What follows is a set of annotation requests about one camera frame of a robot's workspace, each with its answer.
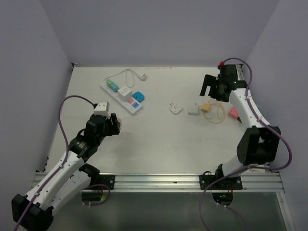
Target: white power strip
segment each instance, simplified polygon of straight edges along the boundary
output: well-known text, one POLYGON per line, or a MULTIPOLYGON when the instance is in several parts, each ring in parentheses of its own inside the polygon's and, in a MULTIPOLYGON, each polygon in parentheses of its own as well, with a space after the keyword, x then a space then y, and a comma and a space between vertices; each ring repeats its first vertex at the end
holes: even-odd
POLYGON ((142 109, 141 103, 139 103, 134 98, 129 99, 127 102, 122 101, 119 98, 119 94, 114 92, 110 87, 108 87, 106 81, 101 83, 101 88, 106 91, 112 98, 114 98, 120 105, 122 105, 129 113, 133 116, 139 114, 140 110, 142 109))

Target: white table surface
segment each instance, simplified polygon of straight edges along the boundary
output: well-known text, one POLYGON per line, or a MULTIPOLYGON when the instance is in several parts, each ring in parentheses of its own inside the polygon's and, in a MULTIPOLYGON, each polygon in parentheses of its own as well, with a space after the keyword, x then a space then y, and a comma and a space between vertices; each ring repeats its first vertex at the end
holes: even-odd
MULTIPOLYGON (((211 124, 198 116, 187 115, 187 106, 207 103, 208 96, 199 93, 205 74, 217 75, 216 68, 201 67, 141 67, 146 81, 135 78, 133 92, 145 95, 139 115, 131 116, 105 93, 100 84, 108 76, 125 67, 75 67, 67 95, 81 95, 94 103, 108 101, 110 112, 122 119, 119 135, 106 137, 97 153, 87 162, 101 172, 113 173, 197 173, 215 171, 236 154, 243 131, 237 120, 226 115, 221 124, 211 124), (174 115, 169 104, 178 103, 183 110, 174 115)), ((119 86, 125 84, 125 74, 113 77, 119 86)), ((226 113, 232 107, 224 103, 226 113)), ((85 127, 93 112, 92 106, 81 99, 69 99, 62 110, 62 122, 68 140, 85 127)), ((46 170, 59 161, 65 151, 64 139, 57 128, 46 170)))

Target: cable tie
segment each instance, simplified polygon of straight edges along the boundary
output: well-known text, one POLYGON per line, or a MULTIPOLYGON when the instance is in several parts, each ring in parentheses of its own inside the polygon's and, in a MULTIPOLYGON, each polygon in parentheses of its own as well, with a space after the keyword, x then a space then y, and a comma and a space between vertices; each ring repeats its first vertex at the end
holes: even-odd
POLYGON ((252 167, 255 167, 255 166, 258 166, 258 164, 251 164, 251 165, 248 165, 248 169, 251 170, 251 168, 252 168, 252 167))
POLYGON ((263 116, 259 116, 257 119, 257 122, 260 122, 262 120, 263 116))

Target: blue plug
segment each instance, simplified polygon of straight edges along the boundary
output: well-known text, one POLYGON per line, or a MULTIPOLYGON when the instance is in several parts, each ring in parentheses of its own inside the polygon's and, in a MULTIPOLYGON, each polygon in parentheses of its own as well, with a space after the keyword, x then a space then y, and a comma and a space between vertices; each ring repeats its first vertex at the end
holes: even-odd
POLYGON ((140 91, 137 91, 133 94, 133 98, 141 103, 144 100, 144 95, 140 91))

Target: white plug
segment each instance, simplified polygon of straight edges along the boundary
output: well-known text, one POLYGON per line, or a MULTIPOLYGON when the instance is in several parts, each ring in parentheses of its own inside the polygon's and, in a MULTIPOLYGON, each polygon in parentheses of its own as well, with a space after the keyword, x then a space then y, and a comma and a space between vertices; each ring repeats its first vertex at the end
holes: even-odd
POLYGON ((179 106, 177 103, 171 103, 170 104, 170 111, 172 111, 173 114, 179 113, 183 108, 179 106))
POLYGON ((199 115, 199 109, 196 103, 188 107, 188 114, 191 116, 199 115))
POLYGON ((148 76, 146 74, 143 74, 142 76, 138 75, 138 78, 142 81, 144 81, 148 76))
POLYGON ((109 102, 100 101, 93 110, 95 115, 105 116, 109 119, 109 102))
POLYGON ((131 99, 133 97, 131 89, 129 89, 127 86, 123 86, 121 87, 118 91, 117 91, 119 98, 124 101, 127 102, 129 99, 131 99))

